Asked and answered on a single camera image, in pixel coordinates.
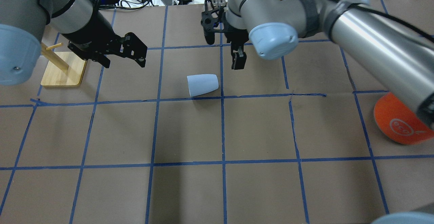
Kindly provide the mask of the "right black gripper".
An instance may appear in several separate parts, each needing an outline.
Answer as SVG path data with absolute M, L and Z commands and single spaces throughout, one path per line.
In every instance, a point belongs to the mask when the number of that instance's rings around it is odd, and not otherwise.
M 248 31 L 245 28 L 236 28 L 230 25 L 222 6 L 213 7 L 209 4 L 204 5 L 204 11 L 201 12 L 200 24 L 208 45 L 214 45 L 215 34 L 225 34 L 227 42 L 231 44 L 231 69 L 244 69 L 247 58 L 244 45 L 249 40 Z

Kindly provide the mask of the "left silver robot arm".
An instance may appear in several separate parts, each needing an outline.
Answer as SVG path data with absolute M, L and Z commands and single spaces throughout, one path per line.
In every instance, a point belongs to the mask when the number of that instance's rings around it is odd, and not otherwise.
M 116 34 L 100 13 L 119 1 L 1 0 L 1 84 L 21 84 L 32 76 L 45 26 L 64 36 L 68 49 L 82 60 L 109 68 L 107 55 L 116 55 L 145 67 L 147 45 L 132 32 Z

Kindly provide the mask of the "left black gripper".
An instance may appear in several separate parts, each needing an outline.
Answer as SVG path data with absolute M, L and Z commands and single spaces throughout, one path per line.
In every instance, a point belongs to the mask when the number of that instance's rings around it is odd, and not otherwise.
M 136 34 L 117 35 L 104 16 L 93 12 L 89 22 L 80 30 L 67 34 L 68 48 L 83 60 L 91 59 L 110 67 L 107 55 L 129 58 L 142 68 L 146 65 L 147 45 Z

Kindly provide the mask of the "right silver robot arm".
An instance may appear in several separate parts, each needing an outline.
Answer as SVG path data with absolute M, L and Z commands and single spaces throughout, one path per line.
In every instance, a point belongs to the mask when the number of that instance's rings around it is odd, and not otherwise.
M 244 45 L 273 60 L 293 51 L 299 39 L 323 32 L 428 127 L 433 128 L 433 37 L 408 22 L 370 8 L 369 0 L 228 0 L 209 10 L 201 25 L 205 40 L 225 34 L 232 69 L 243 69 Z

